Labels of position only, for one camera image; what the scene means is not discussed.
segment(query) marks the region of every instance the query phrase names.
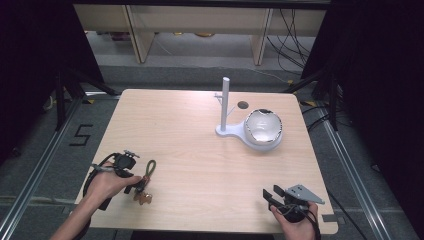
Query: wire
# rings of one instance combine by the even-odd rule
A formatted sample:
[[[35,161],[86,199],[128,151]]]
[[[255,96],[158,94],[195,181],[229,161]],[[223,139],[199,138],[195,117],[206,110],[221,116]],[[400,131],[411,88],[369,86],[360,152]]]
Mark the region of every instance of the wire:
[[[292,51],[292,52],[295,52],[295,53],[298,53],[299,54],[299,56],[300,56],[300,58],[302,59],[302,62],[303,62],[303,64],[305,64],[306,63],[306,59],[305,59],[305,57],[308,57],[307,55],[305,55],[305,54],[303,54],[303,52],[302,52],[302,50],[300,49],[300,48],[303,48],[307,53],[310,53],[309,52],[309,50],[307,50],[300,42],[299,42],[299,40],[297,39],[297,32],[296,32],[296,23],[295,23],[295,18],[296,18],[296,10],[295,9],[292,9],[292,21],[291,21],[291,23],[290,23],[290,27],[289,27],[289,25],[288,25],[288,23],[287,23],[287,21],[286,21],[286,19],[285,19],[285,17],[284,17],[284,14],[283,14],[283,11],[280,9],[280,14],[281,14],[281,17],[283,18],[283,21],[284,21],[284,24],[286,25],[286,28],[287,28],[287,36],[286,36],[286,38],[284,39],[284,42],[282,42],[282,44],[288,49],[288,50],[290,50],[290,51]],[[295,51],[295,50],[293,50],[293,49],[291,49],[291,48],[289,48],[289,47],[287,47],[286,45],[285,45],[285,42],[287,41],[287,38],[288,37],[291,37],[291,39],[292,39],[292,41],[293,41],[293,43],[295,44],[295,46],[296,46],[296,48],[297,48],[297,51]]]
[[[320,123],[324,122],[325,120],[328,120],[328,117],[330,115],[326,114],[322,117],[320,117],[319,119],[315,120],[315,122],[311,123],[310,125],[307,126],[308,132],[312,131],[312,129],[314,129],[316,126],[318,126]]]
[[[352,124],[347,124],[347,123],[344,123],[344,122],[339,121],[339,120],[336,120],[336,121],[337,121],[337,123],[338,123],[338,124],[340,124],[340,125],[343,125],[343,126],[345,126],[345,127],[353,128]]]
[[[315,221],[314,221],[314,220],[312,220],[311,217],[309,217],[308,214],[304,213],[303,211],[299,211],[299,212],[301,212],[306,217],[306,219],[308,219],[309,222],[311,222],[312,227],[314,228],[314,231],[315,231],[315,240],[321,240],[321,231],[319,230],[319,226],[318,226],[316,216],[311,211],[308,210],[308,212],[310,214],[312,214],[312,216],[314,216],[314,219],[315,219]]]
[[[112,153],[109,156],[107,156],[105,159],[103,159],[103,161],[100,162],[99,166],[103,166],[103,164],[105,164],[109,158],[115,156],[116,153]],[[85,194],[87,193],[88,187],[90,186],[91,182],[93,181],[94,177],[97,175],[98,171],[96,169],[94,169],[93,171],[91,171],[91,173],[88,175],[87,180],[85,181],[84,184],[84,188],[82,191],[82,196],[84,197]]]
[[[297,65],[300,68],[303,68],[304,67],[302,63],[299,63],[294,58],[292,58],[289,55],[287,55],[286,53],[282,52],[281,49],[283,48],[283,46],[281,46],[280,48],[278,48],[277,46],[274,45],[274,43],[271,41],[271,39],[268,36],[266,38],[268,39],[269,43],[274,48],[274,50],[278,53],[278,56],[285,57],[287,60],[289,60],[290,62],[294,63],[295,65]]]
[[[289,214],[291,211],[293,211],[293,209],[295,209],[296,207],[297,207],[297,205],[295,205],[295,204],[291,204],[291,205],[283,205],[283,206],[282,206],[282,208],[289,208],[289,210],[287,210],[285,213],[281,212],[281,210],[280,210],[280,209],[278,209],[278,210],[280,210],[281,215],[286,216],[286,215],[287,215],[287,214]]]
[[[343,206],[340,204],[339,201],[337,201],[337,199],[334,197],[334,195],[330,192],[330,190],[327,189],[327,193],[328,195],[330,195],[330,197],[334,200],[334,202],[337,203],[337,205],[340,207],[340,209],[343,211],[343,213],[346,215],[346,217],[350,220],[350,222],[353,224],[353,226],[355,226],[356,230],[358,230],[359,234],[361,234],[361,236],[366,240],[367,237],[365,236],[365,234],[362,232],[362,230],[359,228],[359,226],[355,223],[355,221],[353,221],[353,219],[350,217],[350,215],[346,212],[346,210],[343,208]]]
[[[222,66],[203,67],[203,66],[189,65],[189,64],[180,64],[180,63],[177,63],[177,65],[180,65],[180,66],[183,66],[183,67],[194,67],[194,68],[200,68],[200,69],[202,69],[202,68],[204,68],[204,69],[214,69],[214,68],[217,68],[217,69],[234,69],[234,68],[230,68],[230,67],[222,67]],[[252,69],[252,68],[239,68],[239,69],[250,70],[250,71],[253,71],[253,72],[256,72],[256,73],[262,74],[262,75],[266,75],[266,76],[274,77],[274,78],[276,78],[276,79],[280,80],[280,81],[281,81],[281,82],[283,82],[283,83],[288,83],[288,81],[287,81],[287,80],[283,80],[283,79],[279,78],[278,76],[276,76],[276,75],[274,75],[274,74],[264,73],[264,72],[261,72],[261,71],[259,71],[259,70]]]
[[[311,111],[311,110],[319,109],[319,108],[327,108],[327,106],[317,106],[317,107],[311,107],[311,108],[306,109],[305,111],[303,111],[303,112],[302,112],[302,114],[305,114],[305,113],[307,113],[307,112],[309,112],[309,111]]]
[[[155,41],[155,43],[157,43],[159,45],[159,47],[162,48],[163,51],[165,51],[166,53],[168,53],[171,56],[174,55],[170,51],[166,50],[166,48],[162,45],[162,43],[160,43],[156,38],[153,38],[153,41]]]

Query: finger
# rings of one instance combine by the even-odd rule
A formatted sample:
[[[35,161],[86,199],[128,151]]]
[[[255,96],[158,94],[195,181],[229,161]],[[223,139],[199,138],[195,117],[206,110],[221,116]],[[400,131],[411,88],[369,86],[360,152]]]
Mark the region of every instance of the finger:
[[[283,215],[281,215],[281,213],[278,211],[278,209],[274,205],[271,205],[271,212],[274,214],[275,219],[277,219],[277,221],[281,225],[287,224],[288,222],[287,219]]]
[[[310,213],[308,213],[309,217],[311,217],[312,219],[317,219],[318,220],[318,205],[314,202],[308,202],[309,204],[309,211]]]
[[[103,163],[102,166],[104,166],[104,167],[111,167],[111,166],[113,166],[113,164],[111,162],[107,161],[107,162]]]
[[[318,205],[314,202],[308,202],[309,211],[311,211],[315,216],[318,214]]]
[[[141,176],[132,176],[132,177],[129,177],[129,178],[124,178],[124,179],[125,179],[126,185],[129,186],[129,185],[133,185],[133,184],[140,182],[142,177]]]

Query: floor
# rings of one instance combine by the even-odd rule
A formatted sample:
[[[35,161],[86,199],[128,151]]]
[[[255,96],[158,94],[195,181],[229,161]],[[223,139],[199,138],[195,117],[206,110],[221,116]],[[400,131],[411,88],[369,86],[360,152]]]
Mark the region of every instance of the floor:
[[[200,78],[209,77],[206,76],[207,73],[230,72],[236,69],[240,76],[258,74],[258,76],[284,83],[285,86],[289,84],[290,80],[298,81],[301,72],[298,65],[280,58],[269,42],[264,52],[262,65],[255,66],[248,36],[217,34],[204,38],[191,33],[182,35],[159,33],[155,36],[147,61],[143,64],[137,63],[132,45],[128,41],[112,41],[108,34],[98,35],[95,32],[88,32],[87,38],[106,82],[121,89],[136,86],[137,80],[142,81],[140,76],[136,75],[137,71],[164,67],[178,69],[178,71],[170,71],[170,75],[167,75],[168,78],[184,78],[184,74],[189,77],[188,74],[191,72],[199,71],[205,74],[198,75],[199,81],[202,81],[203,79]],[[275,36],[270,37],[270,40],[277,46],[281,45]],[[306,49],[311,49],[314,38],[299,38],[299,41]],[[290,48],[296,49],[293,42],[288,45]],[[302,63],[298,53],[286,52]],[[312,101],[309,95],[312,88],[313,84],[296,93],[302,102],[302,110],[311,108],[308,103]],[[89,87],[87,89],[87,91],[96,91]],[[21,216],[19,224],[15,226],[12,239],[46,239],[64,221],[69,211],[72,210],[74,199],[91,162],[90,157],[82,159],[81,156],[95,154],[116,103],[117,99],[105,98],[96,99],[95,104],[81,104],[63,136],[55,136],[55,109],[46,111],[22,142],[21,146],[24,149],[21,152],[22,155],[10,158],[0,167],[0,190],[2,192],[0,216],[6,216],[21,190],[26,185],[33,184],[28,183],[29,176],[33,169],[37,168],[39,159],[43,157],[50,140],[56,138],[59,141],[57,149],[53,152],[52,160],[48,163],[48,168],[42,174],[40,182],[35,183],[38,184],[37,189],[31,194],[29,205]],[[305,124],[311,126],[312,129],[315,126],[312,124],[323,114],[325,112],[320,109],[305,112]],[[319,122],[321,124],[317,124],[310,131],[311,141],[327,188],[344,206],[344,210],[368,239],[385,239],[378,235],[379,230],[375,229],[371,221],[373,216],[367,216],[363,200],[361,200],[361,193],[358,193],[357,188],[352,184],[355,179],[352,179],[352,176],[346,171],[350,165],[353,166],[358,172],[360,183],[367,191],[365,198],[368,197],[367,199],[371,200],[371,206],[376,208],[377,213],[383,219],[383,226],[388,229],[391,236],[389,239],[418,239],[384,178],[370,167],[372,159],[352,127],[348,114],[342,112],[337,116],[339,131],[336,133],[336,137],[331,137],[334,132],[331,131],[327,122]],[[86,123],[95,123],[92,128],[83,129],[90,134],[90,141],[76,151],[75,148],[69,147],[69,144],[78,141],[74,138],[74,133],[81,124]],[[337,145],[335,139],[341,139],[342,142]],[[340,144],[348,152],[347,157],[344,156],[345,160],[341,155],[346,153],[335,149]],[[336,202],[332,202],[332,205],[338,217],[339,232],[334,236],[323,236],[323,239],[361,238],[347,215],[343,213],[340,205]],[[85,239],[130,239],[131,234],[132,231],[122,229],[90,229]],[[274,238],[283,239],[283,236],[276,234]]]

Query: wooden table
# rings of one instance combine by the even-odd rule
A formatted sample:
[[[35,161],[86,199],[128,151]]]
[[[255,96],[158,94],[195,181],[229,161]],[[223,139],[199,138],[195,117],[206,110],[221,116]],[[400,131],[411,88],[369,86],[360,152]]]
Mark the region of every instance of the wooden table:
[[[239,101],[249,107],[238,108]],[[230,92],[232,107],[227,124],[240,123],[255,109],[274,111],[283,124],[281,144],[258,152],[237,138],[216,135],[221,105],[215,92],[124,91],[93,162],[128,149],[141,156],[131,172],[144,175],[147,162],[155,159],[146,188],[153,201],[140,206],[132,193],[120,193],[106,211],[93,215],[91,226],[281,233],[262,189],[272,193],[274,184],[283,189],[303,184],[326,202],[319,205],[321,233],[336,233],[336,222],[323,222],[323,214],[334,213],[296,97]]]

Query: black cable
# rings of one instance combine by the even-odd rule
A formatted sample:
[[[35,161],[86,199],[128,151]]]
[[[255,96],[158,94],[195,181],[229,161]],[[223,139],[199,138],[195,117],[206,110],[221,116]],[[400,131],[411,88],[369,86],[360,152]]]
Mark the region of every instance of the black cable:
[[[345,127],[353,128],[352,124],[346,124],[346,123],[344,123],[344,122],[342,122],[342,121],[339,121],[339,120],[336,120],[336,121],[337,121],[337,123],[338,123],[338,124],[340,124],[340,125],[343,125],[343,126],[345,126]]]
[[[343,206],[340,204],[339,201],[337,201],[337,199],[334,197],[334,195],[328,190],[327,188],[327,193],[328,195],[330,195],[330,197],[334,200],[334,202],[337,203],[337,205],[340,207],[340,209],[343,211],[343,213],[346,215],[346,217],[350,220],[350,222],[353,224],[353,226],[355,226],[356,230],[358,230],[359,234],[361,234],[361,236],[367,240],[367,237],[365,236],[365,234],[362,232],[362,230],[359,228],[359,226],[355,223],[355,221],[353,221],[353,219],[350,217],[350,215],[346,212],[346,210],[343,208]]]
[[[287,49],[289,49],[290,51],[292,51],[292,52],[295,52],[295,53],[299,54],[300,58],[302,59],[303,64],[305,64],[305,63],[306,63],[305,56],[307,56],[307,55],[303,54],[303,52],[301,51],[301,49],[299,48],[299,46],[300,46],[300,47],[302,47],[302,48],[303,48],[306,52],[308,52],[308,53],[309,53],[309,51],[308,51],[305,47],[303,47],[303,45],[302,45],[302,44],[299,42],[299,40],[297,39],[297,33],[296,33],[296,23],[295,23],[295,17],[296,17],[296,12],[295,12],[295,10],[294,10],[294,9],[292,9],[292,22],[291,22],[291,24],[290,24],[290,27],[289,27],[289,25],[288,25],[288,23],[287,23],[287,21],[286,21],[286,19],[285,19],[285,17],[284,17],[283,11],[282,11],[281,9],[280,9],[280,14],[281,14],[281,17],[283,18],[284,24],[286,25],[287,32],[288,32],[288,34],[287,34],[286,38],[284,39],[284,42],[282,42],[282,44],[283,44],[283,45],[284,45]],[[291,37],[291,39],[293,40],[293,42],[294,42],[295,46],[297,47],[297,51],[295,51],[295,50],[293,50],[293,49],[291,49],[291,48],[289,48],[289,47],[287,47],[287,46],[285,45],[285,43],[286,43],[286,41],[287,41],[288,36],[290,36],[290,37]]]
[[[100,162],[99,166],[103,166],[103,164],[105,164],[109,160],[109,158],[111,158],[111,157],[113,157],[115,155],[116,155],[116,153],[112,153],[109,156],[107,156],[105,159],[103,159],[103,161]],[[85,194],[87,194],[88,187],[90,186],[91,182],[93,181],[94,177],[97,175],[98,172],[99,171],[97,171],[96,169],[94,169],[88,175],[87,180],[84,183],[84,188],[82,190],[82,196],[83,197],[85,196]],[[90,228],[90,224],[91,224],[91,218],[85,224],[84,228],[73,238],[73,240],[80,240],[80,239],[82,239],[85,236],[85,234],[87,234],[87,231]]]
[[[311,110],[319,109],[319,108],[327,108],[327,106],[317,106],[317,107],[311,107],[311,108],[306,109],[305,111],[303,111],[303,112],[302,112],[302,114],[305,114],[305,113],[307,113],[307,112],[309,112],[309,111],[311,111]]]
[[[328,120],[329,114],[326,114],[322,117],[320,117],[319,119],[315,120],[315,122],[309,124],[307,126],[308,132],[312,131],[312,129],[314,129],[316,126],[318,126],[318,124],[324,122],[325,120]]]
[[[271,41],[271,39],[268,36],[267,36],[267,39],[268,39],[269,43],[271,44],[271,46],[274,48],[274,50],[278,53],[278,55],[281,55],[281,56],[285,57],[287,60],[289,60],[290,62],[294,63],[298,67],[304,68],[303,64],[299,63],[294,58],[290,57],[289,55],[287,55],[286,53],[284,53],[284,52],[281,51],[281,49],[282,49],[283,46],[281,46],[280,48],[278,48],[277,46],[274,45],[274,43]]]
[[[281,52],[279,52],[279,50],[277,49],[277,47],[272,43],[272,41],[269,39],[269,37],[267,37],[267,39],[268,39],[268,41],[271,43],[271,45],[273,46],[273,48],[274,48],[274,50],[277,52],[277,61],[278,61],[278,65],[280,66],[280,68],[283,70],[283,71],[285,71],[285,72],[289,72],[289,73],[292,73],[292,74],[295,74],[295,75],[301,75],[300,73],[296,73],[296,72],[292,72],[292,71],[289,71],[289,70],[287,70],[287,69],[285,69],[283,66],[281,66],[281,63],[280,63],[280,55],[281,55]]]
[[[103,166],[103,164],[105,164],[109,158],[115,156],[116,153],[112,153],[109,156],[107,156],[105,159],[103,159],[103,161],[100,162],[99,166]],[[87,193],[88,187],[90,186],[91,182],[93,181],[94,177],[97,175],[98,171],[96,169],[94,169],[93,171],[91,171],[91,173],[88,175],[87,180],[84,183],[84,188],[82,191],[82,196],[84,197],[85,194]]]
[[[294,21],[294,18],[295,18],[295,15],[296,15],[296,9],[292,9],[292,18],[293,18],[293,21]],[[293,30],[294,30],[294,38],[296,39],[296,42],[298,43],[298,45],[301,47],[301,48],[303,48],[303,50],[305,50],[307,53],[310,53],[310,51],[308,50],[308,49],[306,49],[300,42],[299,42],[299,40],[297,39],[297,32],[296,32],[296,23],[295,22],[293,22]]]
[[[315,221],[314,221],[314,220],[312,220],[311,217],[309,217],[308,214],[304,213],[303,211],[299,211],[299,212],[301,212],[306,217],[306,219],[308,219],[309,222],[311,222],[312,227],[314,228],[314,231],[315,231],[315,240],[321,240],[321,231],[319,230],[318,221],[317,221],[316,216],[311,211],[308,210],[308,212],[310,214],[312,214],[312,216],[314,216],[314,219],[315,219]]]

